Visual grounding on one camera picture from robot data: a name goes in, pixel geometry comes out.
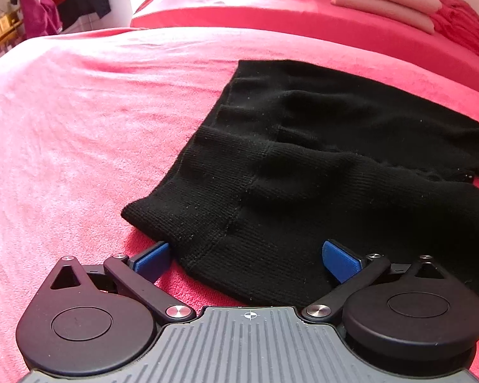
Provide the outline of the lower folded beige cloth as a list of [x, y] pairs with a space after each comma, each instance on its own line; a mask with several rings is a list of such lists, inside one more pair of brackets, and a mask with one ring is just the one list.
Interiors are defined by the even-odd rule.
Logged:
[[336, 6], [386, 17], [430, 35], [435, 32], [433, 21], [428, 15], [387, 0], [331, 0], [331, 3]]

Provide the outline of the red far bed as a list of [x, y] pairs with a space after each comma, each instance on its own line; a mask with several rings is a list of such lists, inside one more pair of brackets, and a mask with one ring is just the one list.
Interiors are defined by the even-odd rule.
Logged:
[[415, 64], [479, 92], [479, 56], [468, 49], [331, 0], [145, 0], [130, 24], [262, 29], [332, 41]]

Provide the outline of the folded red towel stack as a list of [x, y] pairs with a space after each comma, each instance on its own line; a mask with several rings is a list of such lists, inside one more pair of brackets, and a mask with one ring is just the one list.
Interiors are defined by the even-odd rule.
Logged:
[[434, 30], [479, 56], [479, 14], [464, 0], [439, 0], [430, 18]]

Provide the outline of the hanging black garment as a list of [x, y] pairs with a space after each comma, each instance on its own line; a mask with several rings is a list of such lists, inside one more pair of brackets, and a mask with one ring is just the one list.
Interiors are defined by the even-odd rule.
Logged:
[[103, 18], [111, 12], [109, 0], [64, 0], [57, 8], [63, 29], [68, 29], [79, 17], [96, 13]]

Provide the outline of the hanging maroon garment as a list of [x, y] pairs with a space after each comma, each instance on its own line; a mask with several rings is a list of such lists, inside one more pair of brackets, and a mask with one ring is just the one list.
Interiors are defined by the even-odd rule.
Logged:
[[58, 35], [63, 24], [52, 0], [19, 0], [27, 39]]

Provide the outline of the black knit pants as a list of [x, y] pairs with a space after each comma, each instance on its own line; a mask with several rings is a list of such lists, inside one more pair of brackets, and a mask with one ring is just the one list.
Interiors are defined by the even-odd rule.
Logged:
[[241, 61], [156, 188], [123, 218], [241, 301], [332, 288], [322, 247], [436, 258], [479, 295], [479, 122], [371, 79]]

